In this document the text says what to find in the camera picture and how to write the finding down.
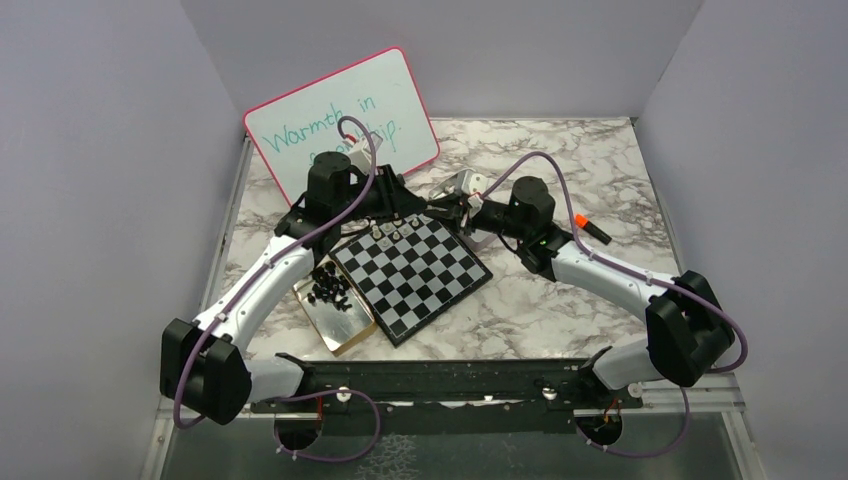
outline light purple wall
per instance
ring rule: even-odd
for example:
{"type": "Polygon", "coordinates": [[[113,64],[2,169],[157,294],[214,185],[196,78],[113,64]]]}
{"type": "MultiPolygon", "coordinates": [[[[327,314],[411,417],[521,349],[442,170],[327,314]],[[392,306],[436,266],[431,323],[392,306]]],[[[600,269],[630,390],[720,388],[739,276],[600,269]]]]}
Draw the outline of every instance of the light purple wall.
{"type": "Polygon", "coordinates": [[[431,115],[636,116],[702,0],[181,0],[240,111],[392,45],[431,115]]]}
{"type": "Polygon", "coordinates": [[[0,477],[138,475],[239,123],[177,0],[3,2],[0,477]]]}
{"type": "Polygon", "coordinates": [[[751,338],[769,478],[846,478],[848,2],[707,0],[637,124],[687,267],[751,338]]]}

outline orange marker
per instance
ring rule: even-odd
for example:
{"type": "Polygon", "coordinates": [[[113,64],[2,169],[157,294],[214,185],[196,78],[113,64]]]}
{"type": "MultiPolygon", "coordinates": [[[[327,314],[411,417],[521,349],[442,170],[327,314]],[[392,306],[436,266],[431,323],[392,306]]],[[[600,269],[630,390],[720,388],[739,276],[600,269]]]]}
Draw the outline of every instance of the orange marker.
{"type": "Polygon", "coordinates": [[[578,213],[574,216],[574,220],[575,223],[577,223],[578,227],[582,228],[589,235],[600,240],[601,243],[603,243],[604,245],[609,245],[612,241],[612,237],[607,235],[605,231],[601,230],[600,227],[590,222],[589,219],[584,217],[583,215],[580,215],[578,213]]]}

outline screw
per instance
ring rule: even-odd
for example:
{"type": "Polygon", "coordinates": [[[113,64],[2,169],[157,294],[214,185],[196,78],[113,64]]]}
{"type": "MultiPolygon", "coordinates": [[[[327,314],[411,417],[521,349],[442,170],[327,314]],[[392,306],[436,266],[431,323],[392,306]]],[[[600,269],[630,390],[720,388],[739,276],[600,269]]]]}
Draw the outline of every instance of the screw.
{"type": "Polygon", "coordinates": [[[542,389],[542,396],[545,397],[546,400],[554,400],[556,399],[556,390],[551,387],[545,387],[542,389]]]}
{"type": "MultiPolygon", "coordinates": [[[[349,389],[345,386],[341,386],[341,387],[339,387],[339,390],[349,390],[349,389]]],[[[336,394],[336,398],[342,403],[347,403],[347,402],[350,401],[350,394],[340,392],[340,393],[336,394]]]]}
{"type": "Polygon", "coordinates": [[[642,389],[642,385],[638,383],[631,383],[627,386],[627,393],[629,393],[633,398],[642,398],[642,393],[644,393],[644,391],[642,389]]]}

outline chessboard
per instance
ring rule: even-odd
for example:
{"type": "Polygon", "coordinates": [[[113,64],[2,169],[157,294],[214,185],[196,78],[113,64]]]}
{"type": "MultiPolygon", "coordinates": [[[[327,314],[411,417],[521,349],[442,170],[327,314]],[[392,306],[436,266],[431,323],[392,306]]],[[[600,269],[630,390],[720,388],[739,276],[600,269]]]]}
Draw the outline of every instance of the chessboard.
{"type": "Polygon", "coordinates": [[[374,227],[330,258],[396,347],[492,278],[462,241],[423,215],[374,227]]]}

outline whiteboard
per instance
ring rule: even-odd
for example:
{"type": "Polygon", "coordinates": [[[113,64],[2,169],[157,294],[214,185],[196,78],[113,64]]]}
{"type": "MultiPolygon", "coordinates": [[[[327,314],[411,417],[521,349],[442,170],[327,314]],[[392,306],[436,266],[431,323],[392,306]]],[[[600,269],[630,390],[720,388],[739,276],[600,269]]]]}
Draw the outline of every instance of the whiteboard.
{"type": "MultiPolygon", "coordinates": [[[[316,155],[348,150],[336,129],[342,115],[383,137],[377,161],[395,172],[409,172],[439,155],[406,56],[389,48],[244,114],[244,126],[289,204],[306,189],[316,155]]],[[[344,127],[360,136],[352,123],[344,127]]]]}

